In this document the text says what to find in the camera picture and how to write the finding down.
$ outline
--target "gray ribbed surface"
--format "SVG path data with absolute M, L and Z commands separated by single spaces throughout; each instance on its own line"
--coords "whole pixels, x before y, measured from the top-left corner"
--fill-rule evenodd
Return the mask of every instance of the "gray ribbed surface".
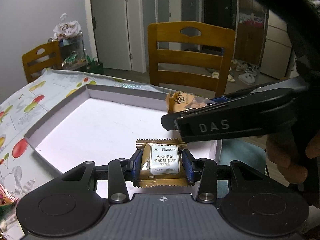
M 136 194 L 126 204 L 113 205 L 94 228 L 68 240 L 245 240 L 260 239 L 230 227 L 210 204 L 195 202 L 190 194 Z M 289 236 L 281 239 L 302 239 Z

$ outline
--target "white letter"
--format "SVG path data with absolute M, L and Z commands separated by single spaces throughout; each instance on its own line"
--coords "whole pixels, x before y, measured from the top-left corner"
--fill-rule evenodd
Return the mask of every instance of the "white letter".
M 206 132 L 208 130 L 205 124 L 200 124 L 199 127 L 201 132 Z
M 216 126 L 216 124 L 214 122 L 211 122 L 211 131 L 213 131 L 213 130 L 218 130 L 219 131 L 219 129 Z
M 227 130 L 230 128 L 230 126 L 228 125 L 228 120 L 222 120 L 221 124 L 223 125 L 222 129 Z

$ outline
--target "dining table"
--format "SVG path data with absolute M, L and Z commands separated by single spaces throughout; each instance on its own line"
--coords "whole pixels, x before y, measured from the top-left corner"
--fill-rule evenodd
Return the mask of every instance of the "dining table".
M 111 76 L 44 69 L 37 80 L 0 104 L 0 184 L 18 199 L 60 175 L 28 145 L 24 134 L 66 96 L 86 84 L 171 92 L 167 88 Z M 240 147 L 243 148 L 242 155 L 239 155 Z M 220 164 L 229 165 L 231 160 L 241 160 L 261 172 L 265 170 L 264 150 L 238 139 L 223 140 L 220 156 Z M 225 195 L 226 190 L 220 190 L 220 194 Z M 24 236 L 14 209 L 2 219 L 6 226 L 4 228 L 0 223 L 0 233 L 4 238 L 18 240 Z

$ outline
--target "white label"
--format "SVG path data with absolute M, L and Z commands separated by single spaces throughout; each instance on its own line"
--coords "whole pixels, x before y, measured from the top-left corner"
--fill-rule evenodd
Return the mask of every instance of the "white label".
M 178 148 L 174 145 L 151 143 L 150 173 L 156 174 L 178 174 L 179 159 Z

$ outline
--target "logo on label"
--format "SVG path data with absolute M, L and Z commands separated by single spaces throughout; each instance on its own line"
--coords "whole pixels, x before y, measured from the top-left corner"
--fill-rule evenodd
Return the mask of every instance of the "logo on label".
M 229 124 L 228 124 L 228 120 L 222 120 L 221 122 L 220 122 L 220 124 L 221 124 L 221 126 L 219 126 L 220 127 L 220 129 L 223 129 L 223 130 L 228 130 L 229 128 L 230 128 L 230 126 L 229 126 Z M 201 132 L 207 132 L 208 131 L 208 127 L 207 127 L 207 125 L 205 125 L 205 124 L 200 124 L 199 125 L 199 128 L 200 128 L 200 131 Z M 216 126 L 216 124 L 214 123 L 214 122 L 211 122 L 211 127 L 210 127 L 210 130 L 213 132 L 213 131 L 219 131 L 220 130 L 219 128 L 218 128 L 218 126 Z
M 165 197 L 165 196 L 162 196 L 162 197 L 159 198 L 159 200 L 160 200 L 161 202 L 166 202 L 168 199 L 170 199 L 170 198 L 167 198 L 167 197 Z

